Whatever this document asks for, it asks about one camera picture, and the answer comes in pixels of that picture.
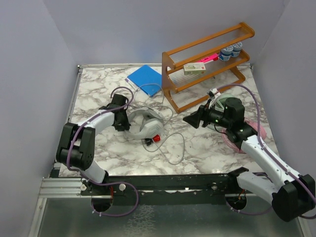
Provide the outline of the mint green headphones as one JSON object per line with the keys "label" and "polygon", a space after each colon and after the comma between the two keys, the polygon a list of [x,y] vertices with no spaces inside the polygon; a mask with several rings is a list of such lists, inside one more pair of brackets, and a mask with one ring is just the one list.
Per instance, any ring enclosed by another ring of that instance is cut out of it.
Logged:
{"label": "mint green headphones", "polygon": [[223,111],[225,108],[225,101],[228,98],[232,98],[232,97],[234,97],[232,94],[223,93],[223,94],[219,95],[218,97],[216,97],[214,100],[212,100],[209,107],[210,108],[214,107],[218,110]]}

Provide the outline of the pink grey headphones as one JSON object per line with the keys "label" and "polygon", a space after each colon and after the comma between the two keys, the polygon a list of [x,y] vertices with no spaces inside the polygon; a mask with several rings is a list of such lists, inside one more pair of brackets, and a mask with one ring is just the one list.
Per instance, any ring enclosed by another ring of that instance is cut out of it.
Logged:
{"label": "pink grey headphones", "polygon": [[261,125],[258,127],[257,121],[244,119],[243,122],[234,122],[229,128],[222,129],[222,139],[226,145],[237,153],[244,154],[241,149],[242,141],[247,140],[252,135],[258,135],[258,128],[260,128],[260,136],[263,140],[267,137],[267,132]]}

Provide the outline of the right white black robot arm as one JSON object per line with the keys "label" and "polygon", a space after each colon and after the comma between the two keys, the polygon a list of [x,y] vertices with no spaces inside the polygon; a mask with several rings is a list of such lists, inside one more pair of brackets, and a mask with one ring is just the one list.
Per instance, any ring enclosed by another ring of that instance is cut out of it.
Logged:
{"label": "right white black robot arm", "polygon": [[240,99],[229,97],[224,110],[218,111],[208,102],[183,120],[194,128],[218,125],[226,130],[230,142],[251,156],[270,180],[246,168],[231,172],[227,188],[232,193],[247,190],[271,204],[277,216],[289,222],[316,206],[316,184],[310,175],[301,175],[283,162],[266,146],[259,132],[244,120],[245,108]]}

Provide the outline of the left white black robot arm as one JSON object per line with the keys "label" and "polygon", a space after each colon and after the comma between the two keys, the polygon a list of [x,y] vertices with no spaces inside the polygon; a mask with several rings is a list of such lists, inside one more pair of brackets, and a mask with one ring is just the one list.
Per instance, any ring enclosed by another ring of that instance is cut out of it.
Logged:
{"label": "left white black robot arm", "polygon": [[94,161],[95,137],[108,127],[116,131],[128,131],[128,98],[114,94],[111,103],[101,107],[95,115],[80,123],[68,122],[64,125],[56,152],[56,161],[70,171],[78,171],[91,180],[92,189],[99,195],[109,189],[106,180],[108,172]]}

